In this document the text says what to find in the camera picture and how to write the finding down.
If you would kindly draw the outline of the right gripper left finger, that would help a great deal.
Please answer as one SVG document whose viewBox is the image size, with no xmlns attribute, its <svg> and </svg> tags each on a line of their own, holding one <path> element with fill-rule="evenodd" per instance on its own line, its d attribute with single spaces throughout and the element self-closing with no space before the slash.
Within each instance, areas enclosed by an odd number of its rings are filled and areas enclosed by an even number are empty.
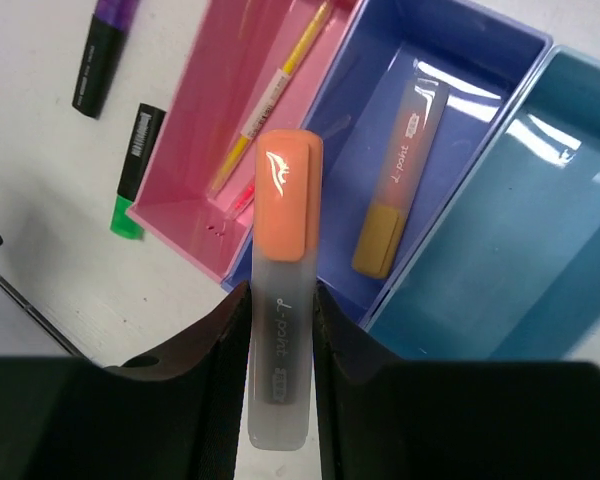
<svg viewBox="0 0 600 480">
<path fill-rule="evenodd" d="M 130 380 L 126 479 L 230 479 L 246 386 L 252 292 L 243 282 L 209 314 L 109 372 Z"/>
</svg>

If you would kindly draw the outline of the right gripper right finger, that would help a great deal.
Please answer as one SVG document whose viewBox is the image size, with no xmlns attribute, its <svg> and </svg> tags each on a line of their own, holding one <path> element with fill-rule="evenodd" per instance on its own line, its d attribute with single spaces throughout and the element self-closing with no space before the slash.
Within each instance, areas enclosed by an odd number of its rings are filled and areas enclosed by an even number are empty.
<svg viewBox="0 0 600 480">
<path fill-rule="evenodd" d="M 314 292 L 314 372 L 324 479 L 406 479 L 406 440 L 384 377 L 398 358 L 341 310 L 329 289 Z"/>
</svg>

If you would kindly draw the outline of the yellow cap orange highlighter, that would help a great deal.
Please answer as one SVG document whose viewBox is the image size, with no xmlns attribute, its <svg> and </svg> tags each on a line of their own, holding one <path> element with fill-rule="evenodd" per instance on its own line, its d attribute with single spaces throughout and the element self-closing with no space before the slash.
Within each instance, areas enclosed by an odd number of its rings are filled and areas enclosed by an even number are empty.
<svg viewBox="0 0 600 480">
<path fill-rule="evenodd" d="M 360 274 L 390 272 L 448 95 L 448 84 L 422 76 L 405 87 L 352 259 Z"/>
</svg>

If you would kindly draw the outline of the red thin pen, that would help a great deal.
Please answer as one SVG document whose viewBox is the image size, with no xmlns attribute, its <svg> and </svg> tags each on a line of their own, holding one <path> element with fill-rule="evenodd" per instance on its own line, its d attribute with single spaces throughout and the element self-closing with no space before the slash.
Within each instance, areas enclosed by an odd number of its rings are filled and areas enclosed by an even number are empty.
<svg viewBox="0 0 600 480">
<path fill-rule="evenodd" d="M 227 217 L 231 220 L 238 218 L 253 201 L 254 193 L 255 180 L 252 180 L 234 199 L 234 202 L 227 212 Z"/>
</svg>

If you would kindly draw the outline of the orange cap clear highlighter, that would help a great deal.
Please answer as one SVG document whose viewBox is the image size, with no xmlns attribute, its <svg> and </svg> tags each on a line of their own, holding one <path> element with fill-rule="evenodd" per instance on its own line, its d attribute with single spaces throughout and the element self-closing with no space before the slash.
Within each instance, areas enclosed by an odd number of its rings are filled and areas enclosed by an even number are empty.
<svg viewBox="0 0 600 480">
<path fill-rule="evenodd" d="M 262 450 L 306 441 L 323 143 L 273 130 L 256 145 L 248 435 Z"/>
</svg>

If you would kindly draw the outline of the yellow thin pen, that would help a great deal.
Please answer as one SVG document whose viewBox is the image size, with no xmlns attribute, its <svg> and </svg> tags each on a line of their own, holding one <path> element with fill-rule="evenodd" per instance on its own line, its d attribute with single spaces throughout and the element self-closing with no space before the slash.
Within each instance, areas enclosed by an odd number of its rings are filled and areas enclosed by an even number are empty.
<svg viewBox="0 0 600 480">
<path fill-rule="evenodd" d="M 238 137 L 229 148 L 225 159 L 212 178 L 207 190 L 209 198 L 215 198 L 224 188 L 250 143 L 256 138 L 268 120 L 295 71 L 304 61 L 320 35 L 321 30 L 331 16 L 333 7 L 333 1 L 323 1 L 320 4 L 285 61 L 272 75 L 264 92 L 243 124 Z"/>
</svg>

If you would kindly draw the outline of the green cap black highlighter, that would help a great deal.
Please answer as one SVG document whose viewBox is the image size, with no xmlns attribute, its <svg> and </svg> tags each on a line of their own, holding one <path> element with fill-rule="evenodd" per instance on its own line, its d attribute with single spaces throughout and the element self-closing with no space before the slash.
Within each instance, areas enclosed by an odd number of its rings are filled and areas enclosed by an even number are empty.
<svg viewBox="0 0 600 480">
<path fill-rule="evenodd" d="M 128 240 L 144 236 L 144 229 L 127 211 L 142 184 L 165 115 L 164 110 L 146 103 L 140 103 L 136 112 L 110 222 L 110 231 Z"/>
</svg>

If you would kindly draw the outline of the purple cap black highlighter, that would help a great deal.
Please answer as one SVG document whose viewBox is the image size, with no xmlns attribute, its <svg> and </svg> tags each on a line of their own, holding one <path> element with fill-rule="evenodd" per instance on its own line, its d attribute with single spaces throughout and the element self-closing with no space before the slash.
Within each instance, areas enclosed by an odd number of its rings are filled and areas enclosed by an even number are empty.
<svg viewBox="0 0 600 480">
<path fill-rule="evenodd" d="M 72 106 L 89 118 L 97 119 L 102 112 L 138 4 L 137 0 L 96 3 L 72 100 Z"/>
</svg>

